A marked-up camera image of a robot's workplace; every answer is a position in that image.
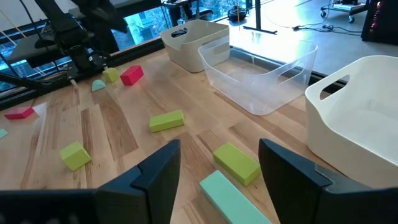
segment pink block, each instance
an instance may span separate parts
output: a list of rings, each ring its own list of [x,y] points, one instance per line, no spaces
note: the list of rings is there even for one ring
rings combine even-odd
[[[7,119],[24,119],[31,115],[35,110],[32,107],[13,108],[9,110],[4,116]]]
[[[124,85],[134,85],[142,76],[144,72],[141,66],[133,65],[120,76],[120,79]]]

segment green block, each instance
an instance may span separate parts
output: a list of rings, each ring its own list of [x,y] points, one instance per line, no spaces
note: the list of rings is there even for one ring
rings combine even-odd
[[[0,129],[0,139],[6,137],[8,135],[8,132],[4,129]]]
[[[149,121],[150,131],[153,133],[181,125],[184,125],[184,114],[182,110],[154,116]]]
[[[119,78],[119,72],[116,68],[108,68],[102,72],[107,82],[115,82]]]
[[[73,171],[91,161],[90,156],[78,141],[62,149],[60,155],[63,162]]]
[[[102,80],[95,80],[91,86],[91,91],[97,91],[105,88],[105,82]]]
[[[254,159],[229,142],[214,151],[213,158],[245,186],[250,184],[261,172],[260,165]]]
[[[232,224],[271,224],[271,222],[220,172],[200,182],[205,195]]]

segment wood grain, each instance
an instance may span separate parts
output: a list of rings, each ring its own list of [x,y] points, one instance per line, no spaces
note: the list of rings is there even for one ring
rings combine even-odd
[[[0,189],[74,189],[99,187],[144,160],[171,139],[181,140],[180,183],[171,223],[226,223],[200,190],[199,182],[220,170],[270,221],[278,223],[260,175],[247,187],[214,162],[212,152],[231,142],[258,161],[260,138],[269,138],[323,166],[307,145],[305,98],[267,116],[255,116],[212,89],[203,72],[192,74],[160,50],[118,67],[141,65],[144,78],[134,86],[120,80],[91,92],[100,75],[25,102],[36,114],[8,121],[0,111]],[[185,126],[149,131],[151,116],[183,110]],[[59,150],[74,141],[92,161],[70,171]]]

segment cube block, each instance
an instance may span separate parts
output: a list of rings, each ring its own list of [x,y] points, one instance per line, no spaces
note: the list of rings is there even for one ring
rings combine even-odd
[[[116,68],[108,68],[102,72],[107,82],[115,82],[119,78],[119,72]]]
[[[95,80],[91,86],[91,91],[97,91],[105,88],[105,82],[102,80]]]
[[[4,129],[0,129],[0,139],[4,138],[6,135],[8,135],[8,132]]]
[[[141,66],[133,65],[120,78],[124,85],[134,85],[142,76],[144,76],[144,72]]]
[[[73,171],[91,161],[83,146],[77,141],[60,151],[63,162]]]
[[[202,180],[200,187],[228,223],[271,224],[220,171],[217,170]]]
[[[7,119],[24,119],[31,115],[35,110],[32,107],[13,108],[9,110],[4,116]]]
[[[258,162],[229,142],[214,151],[213,158],[244,186],[250,184],[261,173]]]
[[[154,116],[149,121],[150,131],[153,133],[181,125],[184,125],[184,114],[182,110]]]

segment white plastic bin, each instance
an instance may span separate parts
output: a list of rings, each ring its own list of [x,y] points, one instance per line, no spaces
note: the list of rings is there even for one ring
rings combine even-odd
[[[320,99],[325,87],[345,76],[345,87]],[[397,187],[397,84],[398,58],[369,56],[308,87],[311,151],[360,183]]]
[[[252,34],[236,41],[242,48],[231,48],[224,37],[199,53],[211,86],[248,112],[265,115],[304,93],[317,46]]]
[[[178,37],[172,37],[172,33],[187,28],[187,33]],[[194,20],[173,27],[160,33],[170,59],[189,72],[203,71],[198,48],[212,40],[229,35],[229,26]]]

